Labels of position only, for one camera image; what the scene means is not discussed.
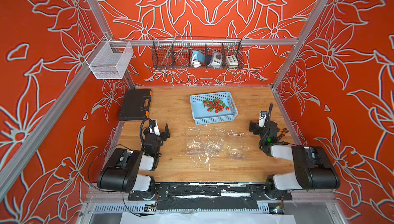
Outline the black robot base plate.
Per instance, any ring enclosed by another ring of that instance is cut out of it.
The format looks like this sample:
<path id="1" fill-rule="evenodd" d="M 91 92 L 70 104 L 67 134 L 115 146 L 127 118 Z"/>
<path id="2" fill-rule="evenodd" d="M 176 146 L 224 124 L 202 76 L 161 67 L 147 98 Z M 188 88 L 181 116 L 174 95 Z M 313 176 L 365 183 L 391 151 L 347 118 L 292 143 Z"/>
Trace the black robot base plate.
<path id="1" fill-rule="evenodd" d="M 292 200 L 289 190 L 266 193 L 264 184 L 157 183 L 147 192 L 129 193 L 130 201 L 151 201 L 157 211 L 257 211 L 269 213 L 271 203 Z"/>

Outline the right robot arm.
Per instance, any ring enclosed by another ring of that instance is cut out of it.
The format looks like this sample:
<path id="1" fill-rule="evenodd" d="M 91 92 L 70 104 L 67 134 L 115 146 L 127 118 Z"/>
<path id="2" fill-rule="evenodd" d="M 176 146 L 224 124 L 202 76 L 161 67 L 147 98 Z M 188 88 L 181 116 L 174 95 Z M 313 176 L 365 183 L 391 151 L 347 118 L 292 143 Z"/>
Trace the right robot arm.
<path id="1" fill-rule="evenodd" d="M 280 130 L 273 121 L 266 121 L 264 125 L 251 121 L 249 131 L 259 136 L 260 151 L 293 163 L 293 172 L 267 177 L 264 186 L 267 198 L 276 200 L 292 190 L 335 190 L 340 187 L 340 178 L 322 147 L 281 142 L 287 130 Z"/>

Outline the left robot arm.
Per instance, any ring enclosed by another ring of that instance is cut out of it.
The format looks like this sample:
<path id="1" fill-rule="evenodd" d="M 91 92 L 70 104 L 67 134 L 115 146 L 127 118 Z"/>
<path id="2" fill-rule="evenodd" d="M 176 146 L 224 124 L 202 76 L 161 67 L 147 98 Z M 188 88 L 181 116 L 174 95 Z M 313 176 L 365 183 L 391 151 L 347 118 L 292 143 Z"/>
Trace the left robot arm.
<path id="1" fill-rule="evenodd" d="M 106 192 L 137 193 L 142 199 L 157 197 L 155 178 L 140 171 L 155 171 L 162 156 L 160 150 L 171 137 L 168 125 L 163 132 L 156 120 L 141 122 L 141 149 L 116 148 L 101 170 L 96 187 Z"/>

